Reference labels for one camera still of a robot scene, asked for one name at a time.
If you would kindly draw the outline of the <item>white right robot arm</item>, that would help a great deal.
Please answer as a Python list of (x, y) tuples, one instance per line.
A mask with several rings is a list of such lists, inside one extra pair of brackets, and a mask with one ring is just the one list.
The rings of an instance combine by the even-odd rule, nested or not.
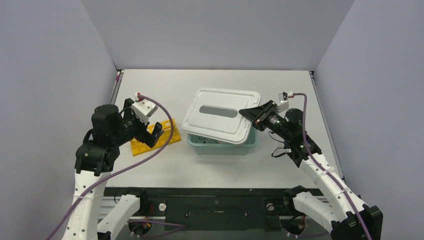
[(324, 228), (333, 240), (379, 240), (382, 237), (383, 213), (356, 195), (336, 173), (321, 149), (305, 129), (306, 111), (289, 108), (280, 116), (272, 100), (261, 106), (240, 109), (252, 126), (268, 129), (283, 140), (286, 155), (304, 172), (325, 196), (317, 199), (302, 186), (284, 193), (283, 209), (292, 215), (306, 215)]

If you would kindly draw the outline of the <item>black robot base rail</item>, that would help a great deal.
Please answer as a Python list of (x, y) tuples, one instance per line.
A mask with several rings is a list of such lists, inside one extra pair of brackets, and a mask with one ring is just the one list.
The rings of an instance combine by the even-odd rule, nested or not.
[(284, 188), (107, 187), (101, 212), (125, 194), (141, 198), (133, 219), (163, 220), (187, 231), (281, 230), (300, 234), (307, 221), (284, 207)]

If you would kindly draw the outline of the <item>white plastic bin lid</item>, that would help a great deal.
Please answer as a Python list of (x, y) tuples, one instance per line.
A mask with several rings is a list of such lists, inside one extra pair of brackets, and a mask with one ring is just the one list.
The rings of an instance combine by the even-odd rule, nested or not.
[(239, 111), (257, 107), (257, 91), (202, 87), (181, 122), (183, 132), (234, 145), (243, 144), (252, 123)]

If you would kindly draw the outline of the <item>teal plastic bin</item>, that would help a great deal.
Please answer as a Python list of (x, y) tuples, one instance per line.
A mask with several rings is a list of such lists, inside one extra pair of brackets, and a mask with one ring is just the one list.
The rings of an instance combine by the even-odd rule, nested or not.
[(231, 144), (219, 143), (215, 139), (188, 134), (187, 142), (198, 155), (246, 156), (258, 145), (257, 135), (258, 131), (251, 128), (248, 138), (243, 144)]

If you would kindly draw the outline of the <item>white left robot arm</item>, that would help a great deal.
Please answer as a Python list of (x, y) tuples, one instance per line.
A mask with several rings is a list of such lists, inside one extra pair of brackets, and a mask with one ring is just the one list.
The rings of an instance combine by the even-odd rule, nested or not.
[(122, 109), (114, 104), (95, 108), (92, 128), (86, 133), (75, 156), (75, 187), (64, 240), (111, 239), (111, 230), (98, 231), (98, 218), (104, 190), (111, 176), (120, 147), (137, 140), (153, 148), (163, 134), (157, 122), (149, 132), (149, 118), (158, 105), (145, 98), (127, 98)]

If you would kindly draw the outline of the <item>yellow test tube rack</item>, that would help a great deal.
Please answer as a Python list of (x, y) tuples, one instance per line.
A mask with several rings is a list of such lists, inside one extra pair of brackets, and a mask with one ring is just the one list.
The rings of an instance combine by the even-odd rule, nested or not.
[[(153, 148), (150, 148), (147, 144), (142, 143), (136, 140), (135, 138), (130, 141), (131, 152), (133, 157), (159, 149), (166, 143), (166, 141), (171, 135), (171, 122), (169, 120), (165, 120), (160, 122), (160, 124), (162, 125), (163, 134), (159, 137)], [(182, 140), (174, 118), (172, 118), (172, 125), (174, 127), (174, 131), (168, 143), (169, 145), (180, 142)]]

